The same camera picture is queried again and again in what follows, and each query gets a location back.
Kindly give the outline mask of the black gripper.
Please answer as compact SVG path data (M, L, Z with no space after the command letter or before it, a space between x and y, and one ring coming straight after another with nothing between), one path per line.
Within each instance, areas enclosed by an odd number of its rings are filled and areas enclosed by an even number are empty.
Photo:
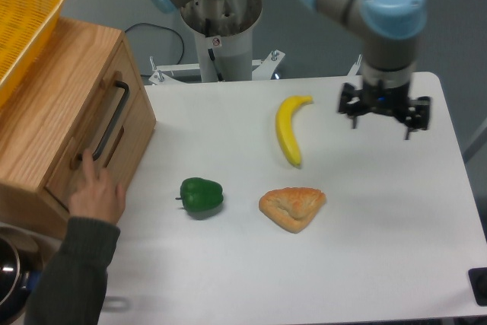
M362 89L344 83L339 97L337 112L346 115L352 129L358 126L358 118L368 113L391 116L406 126L405 140L417 130L428 130L431 116L431 98L409 98L410 81L392 86L387 80L372 81L362 77Z

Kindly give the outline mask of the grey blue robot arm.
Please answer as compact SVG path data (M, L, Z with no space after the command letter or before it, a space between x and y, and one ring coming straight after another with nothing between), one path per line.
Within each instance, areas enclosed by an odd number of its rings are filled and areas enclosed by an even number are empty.
M180 14L193 32L204 81L250 77L249 37L264 0L151 0L164 13ZM427 0L278 0L275 10L312 11L336 22L362 42L361 86L344 84L338 111L352 120L367 113L391 116L408 132L425 130L431 99L412 98L417 44L427 21Z

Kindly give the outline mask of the dark green sleeved forearm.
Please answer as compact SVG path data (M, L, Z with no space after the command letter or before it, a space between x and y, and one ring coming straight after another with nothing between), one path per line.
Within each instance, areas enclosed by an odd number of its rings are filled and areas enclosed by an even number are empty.
M97 324L119 235L105 221L70 218L60 248L27 300L24 323Z

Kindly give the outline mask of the person's hand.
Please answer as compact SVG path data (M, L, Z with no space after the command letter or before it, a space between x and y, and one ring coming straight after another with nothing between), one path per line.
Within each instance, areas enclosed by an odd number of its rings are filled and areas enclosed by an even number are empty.
M126 207L126 191L115 184L106 168L97 170L89 150L82 154L83 178L68 202L71 217L90 218L117 225Z

